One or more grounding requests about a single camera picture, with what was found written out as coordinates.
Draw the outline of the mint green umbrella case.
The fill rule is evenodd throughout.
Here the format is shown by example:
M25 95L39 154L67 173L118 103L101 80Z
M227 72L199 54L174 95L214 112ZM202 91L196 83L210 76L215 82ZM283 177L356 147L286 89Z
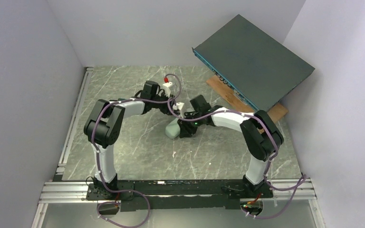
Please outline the mint green umbrella case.
M178 125L179 119L174 119L165 128L165 134L170 139L175 139L180 135L180 126Z

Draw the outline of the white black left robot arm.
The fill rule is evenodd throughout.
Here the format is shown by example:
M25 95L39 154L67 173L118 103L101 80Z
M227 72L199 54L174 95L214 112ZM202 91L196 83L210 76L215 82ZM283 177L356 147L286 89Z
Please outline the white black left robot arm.
M97 100L84 126L84 134L95 153L96 173L94 186L111 193L118 190L117 172L114 166L114 144L117 141L125 118L143 115L158 109L166 115L167 100L172 97L173 83L166 78L162 85L146 81L143 89L129 99Z

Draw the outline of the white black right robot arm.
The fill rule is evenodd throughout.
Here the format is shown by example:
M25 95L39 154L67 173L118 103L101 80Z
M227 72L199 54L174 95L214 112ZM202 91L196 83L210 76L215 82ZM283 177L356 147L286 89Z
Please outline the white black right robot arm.
M177 123L181 138L192 137L199 126L225 127L242 133L251 154L249 167L243 176L243 189L255 192L266 182L266 175L279 147L284 142L267 112L243 113L226 107L211 106L202 95L190 101L194 108Z

